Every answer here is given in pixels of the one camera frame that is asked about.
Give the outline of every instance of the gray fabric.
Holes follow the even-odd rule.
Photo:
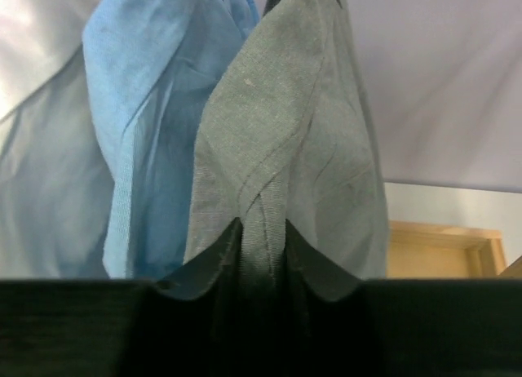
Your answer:
[[[345,0],[282,0],[210,97],[195,153],[188,261],[232,218],[241,269],[272,279],[285,219],[358,277],[386,272],[387,207]]]

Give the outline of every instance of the clothing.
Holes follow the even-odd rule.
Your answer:
[[[255,0],[246,0],[250,6],[250,12],[252,13],[252,19],[257,24],[259,22],[258,8],[255,6]]]
[[[247,0],[103,0],[87,23],[93,121],[115,180],[110,277],[183,263],[201,112],[254,25]]]
[[[113,180],[82,30],[100,0],[0,0],[0,277],[107,277]]]
[[[212,93],[195,149],[188,261],[234,217],[245,279],[274,278],[285,220],[358,277],[384,277],[387,206],[345,0],[281,0]]]

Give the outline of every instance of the black surface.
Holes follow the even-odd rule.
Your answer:
[[[0,282],[0,377],[522,376],[521,281],[363,282],[288,223],[281,288],[246,295],[241,232],[157,284]]]

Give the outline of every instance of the white fabric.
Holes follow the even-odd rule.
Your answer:
[[[0,0],[0,277],[102,277],[113,182],[82,30],[100,0]]]

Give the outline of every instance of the blue garment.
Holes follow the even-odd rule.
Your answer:
[[[252,11],[252,18],[254,19],[254,22],[257,24],[259,22],[259,13],[258,8],[255,6],[254,0],[246,0],[250,6],[250,10]]]
[[[256,24],[248,0],[103,0],[83,33],[96,136],[115,181],[110,277],[184,258],[203,107]]]

